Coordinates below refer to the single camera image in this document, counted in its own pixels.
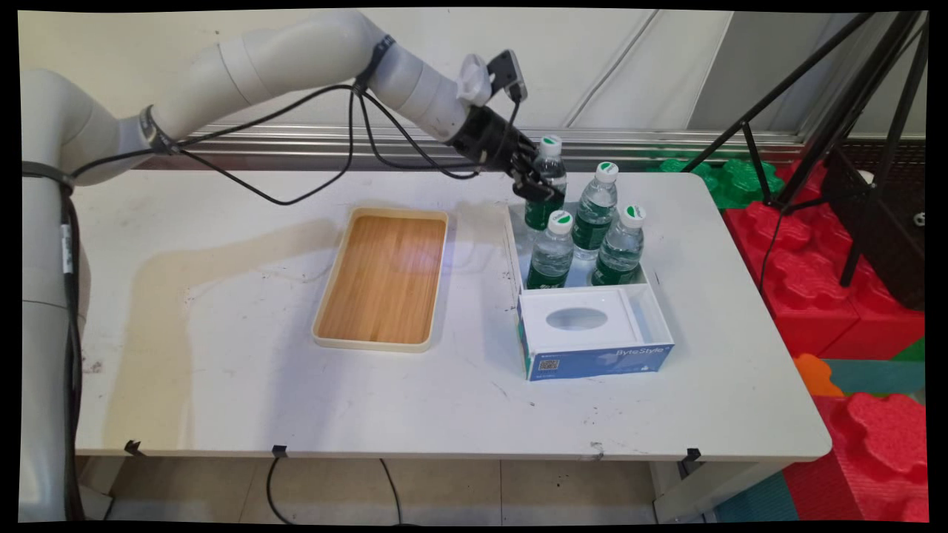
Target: plastic bottle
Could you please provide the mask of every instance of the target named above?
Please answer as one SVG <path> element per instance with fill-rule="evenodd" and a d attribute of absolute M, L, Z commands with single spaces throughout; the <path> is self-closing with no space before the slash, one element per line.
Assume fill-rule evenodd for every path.
<path fill-rule="evenodd" d="M 595 179 L 586 186 L 579 198 L 576 224 L 573 226 L 573 242 L 576 259 L 590 260 L 596 256 L 603 237 L 609 231 L 615 217 L 615 204 L 619 197 L 615 191 L 615 178 L 619 167 L 608 161 L 595 168 Z"/>
<path fill-rule="evenodd" d="M 596 257 L 593 285 L 623 285 L 632 280 L 646 244 L 645 222 L 646 212 L 639 206 L 626 206 L 619 212 Z"/>
<path fill-rule="evenodd" d="M 546 230 L 534 242 L 527 273 L 527 288 L 559 288 L 573 263 L 573 216 L 563 210 L 553 211 Z"/>
<path fill-rule="evenodd" d="M 563 141 L 555 136 L 548 135 L 539 142 L 539 156 L 534 160 L 534 168 L 539 174 L 550 181 L 550 184 L 566 193 L 566 167 L 560 154 L 563 152 Z M 524 220 L 527 227 L 534 230 L 546 230 L 546 223 L 550 213 L 563 208 L 563 201 L 527 202 Z"/>

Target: tripod stand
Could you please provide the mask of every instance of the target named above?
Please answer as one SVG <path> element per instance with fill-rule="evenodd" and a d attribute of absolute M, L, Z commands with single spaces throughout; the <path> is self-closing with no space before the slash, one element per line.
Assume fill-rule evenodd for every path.
<path fill-rule="evenodd" d="M 899 98 L 899 103 L 896 106 L 892 124 L 889 127 L 881 162 L 879 167 L 876 169 L 875 178 L 871 184 L 860 187 L 853 192 L 841 193 L 832 197 L 824 196 L 799 204 L 793 203 L 797 194 L 806 185 L 807 179 L 810 176 L 810 172 L 816 163 L 830 154 L 840 157 L 840 160 L 843 162 L 847 173 L 856 175 L 858 177 L 858 182 L 864 183 L 863 179 L 859 176 L 857 169 L 847 159 L 846 155 L 838 149 L 838 147 L 841 140 L 846 138 L 849 132 L 852 130 L 856 120 L 862 114 L 863 109 L 872 98 L 872 95 L 875 94 L 875 91 L 879 87 L 880 83 L 882 83 L 882 81 L 885 79 L 885 76 L 888 74 L 889 70 L 891 70 L 892 66 L 896 63 L 896 61 L 898 61 L 899 57 L 902 56 L 902 53 L 908 48 L 911 41 L 914 39 L 915 36 L 913 35 L 910 37 L 909 33 L 921 17 L 921 11 L 901 11 L 898 15 L 896 15 L 895 20 L 889 25 L 888 30 L 885 32 L 880 42 L 876 45 L 875 49 L 873 49 L 871 55 L 866 59 L 866 62 L 860 67 L 859 71 L 849 82 L 844 92 L 840 95 L 839 99 L 834 103 L 829 112 L 820 121 L 820 124 L 816 129 L 816 133 L 814 134 L 810 145 L 807 147 L 806 154 L 801 159 L 799 166 L 793 173 L 793 176 L 791 176 L 789 182 L 787 183 L 787 187 L 783 190 L 778 198 L 773 198 L 770 187 L 767 185 L 767 179 L 760 163 L 760 154 L 757 152 L 757 146 L 754 143 L 754 135 L 751 131 L 750 121 L 756 117 L 765 107 L 767 107 L 767 105 L 773 102 L 791 85 L 799 80 L 800 77 L 806 74 L 814 65 L 826 57 L 827 54 L 839 46 L 840 43 L 845 41 L 850 34 L 858 29 L 873 14 L 874 13 L 859 13 L 856 15 L 856 17 L 846 24 L 838 33 L 836 33 L 836 35 L 831 37 L 815 52 L 813 52 L 813 54 L 807 58 L 803 64 L 797 67 L 786 79 L 780 82 L 762 100 L 760 100 L 753 107 L 751 107 L 751 109 L 744 113 L 744 115 L 742 115 L 737 122 L 724 130 L 724 132 L 718 138 L 716 138 L 710 146 L 705 148 L 697 157 L 692 159 L 682 169 L 682 172 L 691 172 L 692 169 L 697 167 L 702 161 L 711 156 L 738 130 L 743 131 L 744 138 L 747 141 L 748 151 L 751 154 L 751 159 L 757 172 L 757 179 L 760 182 L 760 189 L 763 193 L 763 203 L 779 210 L 780 212 L 780 216 L 777 218 L 776 229 L 774 230 L 774 237 L 771 240 L 770 248 L 764 255 L 763 266 L 761 267 L 760 272 L 760 290 L 763 290 L 763 273 L 764 268 L 767 266 L 767 258 L 770 255 L 771 249 L 774 247 L 777 233 L 780 231 L 780 221 L 784 215 L 808 207 L 818 206 L 826 202 L 865 194 L 867 195 L 867 202 L 862 214 L 859 217 L 859 222 L 855 228 L 855 231 L 853 231 L 851 234 L 852 246 L 849 249 L 846 264 L 843 267 L 843 273 L 840 276 L 840 285 L 849 286 L 849 284 L 852 282 L 856 264 L 861 254 L 861 244 L 865 242 L 867 237 L 866 223 L 868 221 L 868 217 L 871 215 L 874 206 L 879 201 L 880 193 L 882 192 L 885 180 L 889 173 L 889 169 L 891 168 L 893 159 L 895 157 L 899 139 L 902 137 L 902 131 L 904 130 L 905 122 L 908 118 L 908 112 L 912 106 L 912 101 L 915 99 L 916 92 L 918 92 L 919 84 L 921 83 L 921 75 L 924 71 L 925 64 L 928 61 L 928 16 L 925 16 L 925 21 L 919 30 L 921 33 L 919 45 L 915 51 L 915 57 L 912 60 L 912 65 L 909 69 L 905 86 L 902 89 L 902 95 Z"/>

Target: table leg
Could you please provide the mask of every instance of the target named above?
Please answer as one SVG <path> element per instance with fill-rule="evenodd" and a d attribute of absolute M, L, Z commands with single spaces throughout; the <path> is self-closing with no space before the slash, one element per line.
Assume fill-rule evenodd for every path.
<path fill-rule="evenodd" d="M 79 477 L 79 495 L 87 520 L 105 520 L 113 498 L 112 485 L 119 477 L 125 456 L 89 457 Z"/>
<path fill-rule="evenodd" d="M 656 491 L 655 519 L 659 524 L 688 522 L 789 464 L 704 463 L 677 484 L 666 487 L 663 493 Z"/>

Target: floor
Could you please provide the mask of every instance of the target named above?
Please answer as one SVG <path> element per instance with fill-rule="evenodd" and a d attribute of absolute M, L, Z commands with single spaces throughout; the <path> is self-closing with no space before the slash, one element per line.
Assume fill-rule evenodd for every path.
<path fill-rule="evenodd" d="M 270 459 L 129 457 L 109 520 L 278 524 Z M 647 463 L 387 460 L 403 521 L 418 525 L 654 524 Z M 272 482 L 301 524 L 392 525 L 376 459 L 283 459 Z"/>

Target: wooden tray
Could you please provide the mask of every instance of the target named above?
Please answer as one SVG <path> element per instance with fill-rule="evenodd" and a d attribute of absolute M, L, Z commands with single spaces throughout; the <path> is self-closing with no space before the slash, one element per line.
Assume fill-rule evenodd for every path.
<path fill-rule="evenodd" d="M 316 342 L 427 350 L 446 238 L 442 211 L 354 210 L 313 322 Z"/>

